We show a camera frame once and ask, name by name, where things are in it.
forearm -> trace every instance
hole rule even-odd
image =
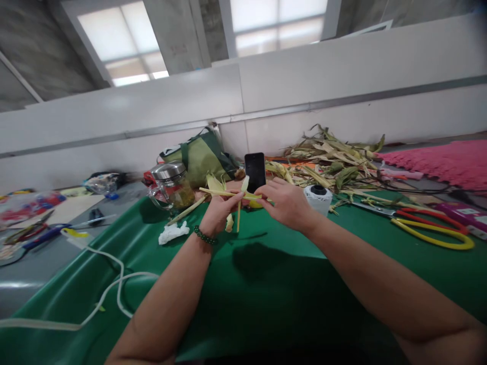
[[[162,362],[183,337],[198,305],[212,247],[192,234],[144,298],[107,362]]]
[[[423,342],[481,326],[430,284],[330,220],[323,217],[304,233],[363,306],[402,338]]]

metal lid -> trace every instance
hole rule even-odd
[[[186,168],[181,161],[172,161],[162,165],[154,166],[151,169],[151,174],[156,180],[166,180],[177,176],[185,171]]]

purple box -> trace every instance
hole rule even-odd
[[[437,204],[435,209],[463,224],[474,236],[487,240],[487,214],[477,208],[463,203],[445,202]]]

pile of dried corn husks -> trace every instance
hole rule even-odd
[[[376,166],[371,163],[384,145],[383,135],[376,144],[344,143],[336,138],[328,128],[319,124],[319,132],[312,137],[304,136],[303,142],[285,150],[284,157],[291,162],[312,162],[308,166],[289,166],[274,161],[266,162],[266,170],[302,188],[320,184],[335,193],[344,188],[370,188],[363,181],[375,176]]]

paper sheet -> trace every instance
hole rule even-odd
[[[50,211],[54,210],[52,216],[49,217],[47,220],[47,224],[60,224],[60,223],[69,223],[74,218],[79,216],[85,210],[91,208],[96,203],[102,201],[105,198],[103,195],[88,195],[88,196],[80,196],[74,198],[68,198],[63,201],[61,204],[56,205],[53,209],[49,209],[48,211],[36,215],[26,221],[17,223],[16,225],[11,226],[10,228],[25,228],[28,227],[39,219],[41,219],[44,215],[49,213]]]

